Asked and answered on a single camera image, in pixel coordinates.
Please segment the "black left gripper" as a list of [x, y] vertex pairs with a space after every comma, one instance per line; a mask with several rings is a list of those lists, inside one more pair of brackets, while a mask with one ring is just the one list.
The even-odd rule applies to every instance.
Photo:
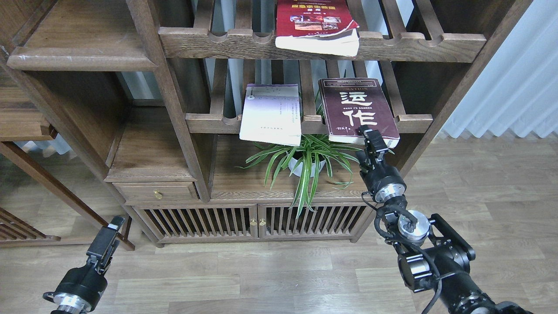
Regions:
[[86, 314], [95, 310], [106, 286], [105, 272], [118, 248], [118, 230], [125, 218], [115, 216], [108, 226], [103, 226], [86, 254], [85, 266], [69, 270], [55, 291], [43, 294], [44, 300], [58, 305], [52, 314]]

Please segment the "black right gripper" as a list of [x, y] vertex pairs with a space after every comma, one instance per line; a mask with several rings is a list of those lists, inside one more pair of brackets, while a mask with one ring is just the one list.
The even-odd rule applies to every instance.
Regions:
[[360, 126], [359, 135], [364, 138], [365, 148], [357, 151], [360, 175], [367, 190], [376, 203], [385, 203], [389, 199], [404, 195], [406, 184], [398, 169], [384, 162], [384, 155], [389, 151], [380, 131], [368, 125]]

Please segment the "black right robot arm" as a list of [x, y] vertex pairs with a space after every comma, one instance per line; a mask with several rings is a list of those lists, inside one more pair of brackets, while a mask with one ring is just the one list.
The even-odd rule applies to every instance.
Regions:
[[451, 314], [525, 314], [514, 302], [494, 303], [469, 275], [473, 248], [440, 215], [426, 217], [406, 209], [406, 184], [397, 168], [385, 162], [388, 147], [379, 131], [359, 127], [365, 148], [356, 153], [375, 209], [374, 227], [398, 254], [403, 282], [413, 292], [433, 290], [424, 309], [428, 313], [442, 300]]

